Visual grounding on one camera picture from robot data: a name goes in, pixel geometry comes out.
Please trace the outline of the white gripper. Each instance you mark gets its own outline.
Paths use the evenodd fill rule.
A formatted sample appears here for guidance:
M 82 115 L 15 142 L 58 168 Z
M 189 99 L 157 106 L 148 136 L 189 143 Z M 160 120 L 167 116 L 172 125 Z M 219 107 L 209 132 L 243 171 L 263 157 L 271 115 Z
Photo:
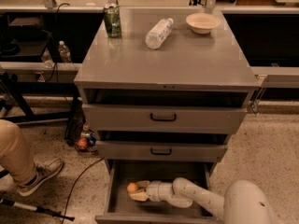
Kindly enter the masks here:
M 130 193 L 129 196 L 134 201 L 139 202 L 145 202 L 148 198 L 152 202 L 159 202 L 161 199 L 159 197 L 159 187 L 161 185 L 161 181 L 152 181 L 149 182 L 148 180 L 143 181 L 137 181 L 136 185 L 140 189 L 146 189 L 146 192 L 144 190 Z

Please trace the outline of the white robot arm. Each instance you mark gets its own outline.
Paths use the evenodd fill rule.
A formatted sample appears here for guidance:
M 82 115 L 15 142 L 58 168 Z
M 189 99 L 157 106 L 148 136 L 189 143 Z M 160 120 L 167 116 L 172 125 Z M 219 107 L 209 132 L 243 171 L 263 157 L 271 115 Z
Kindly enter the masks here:
M 278 218 L 263 191 L 248 180 L 237 180 L 220 196 L 178 177 L 173 182 L 138 181 L 127 186 L 131 199 L 167 202 L 178 208 L 198 203 L 224 224 L 278 224 Z

